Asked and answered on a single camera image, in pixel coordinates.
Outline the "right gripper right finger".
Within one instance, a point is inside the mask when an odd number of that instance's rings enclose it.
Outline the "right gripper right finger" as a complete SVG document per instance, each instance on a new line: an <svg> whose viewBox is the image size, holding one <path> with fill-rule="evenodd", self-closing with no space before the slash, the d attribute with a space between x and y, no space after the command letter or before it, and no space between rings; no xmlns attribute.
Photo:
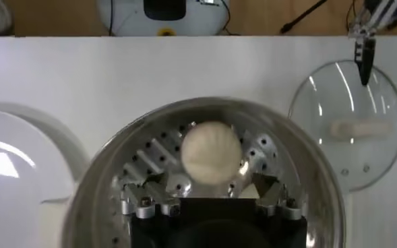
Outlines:
<svg viewBox="0 0 397 248"><path fill-rule="evenodd" d="M285 220L302 218L302 210L297 201L289 196L286 185L277 177L253 173L251 182L259 195L256 205L264 216L270 218L279 214Z"/></svg>

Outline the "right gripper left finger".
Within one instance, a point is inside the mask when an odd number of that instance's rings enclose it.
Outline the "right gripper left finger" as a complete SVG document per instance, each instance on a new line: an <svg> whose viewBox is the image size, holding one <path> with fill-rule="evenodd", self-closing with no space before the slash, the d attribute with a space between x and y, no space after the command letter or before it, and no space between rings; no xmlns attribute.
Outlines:
<svg viewBox="0 0 397 248"><path fill-rule="evenodd" d="M164 173L151 176L142 183L124 184L120 192L122 215L134 215L139 219L150 219L157 214L178 216L181 202L166 192L163 182Z"/></svg>

